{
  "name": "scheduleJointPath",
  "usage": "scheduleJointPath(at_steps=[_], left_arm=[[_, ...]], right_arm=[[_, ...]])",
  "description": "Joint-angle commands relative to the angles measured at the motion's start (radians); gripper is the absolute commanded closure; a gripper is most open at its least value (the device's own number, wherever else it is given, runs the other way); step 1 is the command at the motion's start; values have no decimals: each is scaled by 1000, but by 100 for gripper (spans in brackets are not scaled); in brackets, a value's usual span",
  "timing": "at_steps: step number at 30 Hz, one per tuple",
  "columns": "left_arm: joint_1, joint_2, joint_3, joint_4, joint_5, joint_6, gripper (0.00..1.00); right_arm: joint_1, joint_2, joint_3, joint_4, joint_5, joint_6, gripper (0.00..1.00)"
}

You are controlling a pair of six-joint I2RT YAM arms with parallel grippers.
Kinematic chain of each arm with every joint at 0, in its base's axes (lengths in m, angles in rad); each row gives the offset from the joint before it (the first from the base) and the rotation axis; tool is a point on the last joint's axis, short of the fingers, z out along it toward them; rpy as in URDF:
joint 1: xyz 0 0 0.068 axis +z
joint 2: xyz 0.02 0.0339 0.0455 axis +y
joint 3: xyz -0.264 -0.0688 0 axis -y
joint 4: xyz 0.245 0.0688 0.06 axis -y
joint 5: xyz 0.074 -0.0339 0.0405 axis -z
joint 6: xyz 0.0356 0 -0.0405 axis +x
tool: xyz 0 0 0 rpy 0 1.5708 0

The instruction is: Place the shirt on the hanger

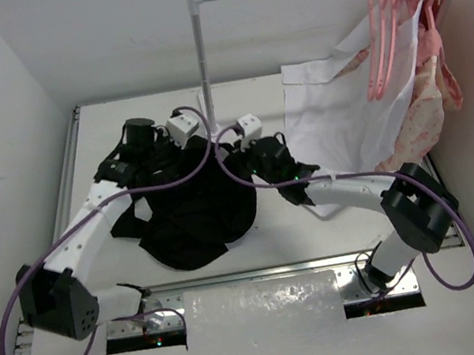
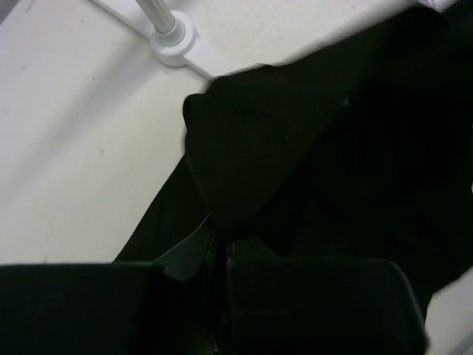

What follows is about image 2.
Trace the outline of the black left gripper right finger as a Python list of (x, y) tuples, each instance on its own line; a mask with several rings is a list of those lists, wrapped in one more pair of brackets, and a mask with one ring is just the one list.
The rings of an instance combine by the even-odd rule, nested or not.
[(230, 339), (238, 354), (425, 354), (429, 340), (396, 264), (280, 257), (259, 240), (226, 248)]

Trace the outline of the black shirt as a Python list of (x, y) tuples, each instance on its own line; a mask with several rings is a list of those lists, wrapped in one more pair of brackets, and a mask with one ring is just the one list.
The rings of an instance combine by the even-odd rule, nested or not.
[(210, 217), (274, 253), (391, 260), (420, 307), (472, 267), (472, 3), (412, 5), (183, 103), (185, 153), (119, 261)]

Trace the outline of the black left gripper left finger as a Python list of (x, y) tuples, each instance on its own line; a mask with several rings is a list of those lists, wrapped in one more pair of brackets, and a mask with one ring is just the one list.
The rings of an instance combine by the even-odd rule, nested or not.
[(1, 268), (3, 354), (212, 354), (198, 274), (210, 220), (152, 262)]

